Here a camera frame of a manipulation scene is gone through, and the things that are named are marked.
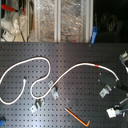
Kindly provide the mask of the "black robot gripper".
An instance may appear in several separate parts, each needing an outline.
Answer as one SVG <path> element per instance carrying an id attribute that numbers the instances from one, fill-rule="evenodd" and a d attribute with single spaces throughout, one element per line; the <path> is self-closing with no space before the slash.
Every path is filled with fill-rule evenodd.
<path id="1" fill-rule="evenodd" d="M 124 82 L 117 80 L 114 77 L 101 74 L 99 80 L 105 84 L 105 87 L 99 93 L 101 97 L 105 97 L 113 89 L 118 89 L 121 92 L 128 94 L 128 84 L 125 84 Z M 114 118 L 118 115 L 125 115 L 127 111 L 128 111 L 128 108 L 120 109 L 119 106 L 116 106 L 115 108 L 109 108 L 106 110 L 110 118 Z"/>

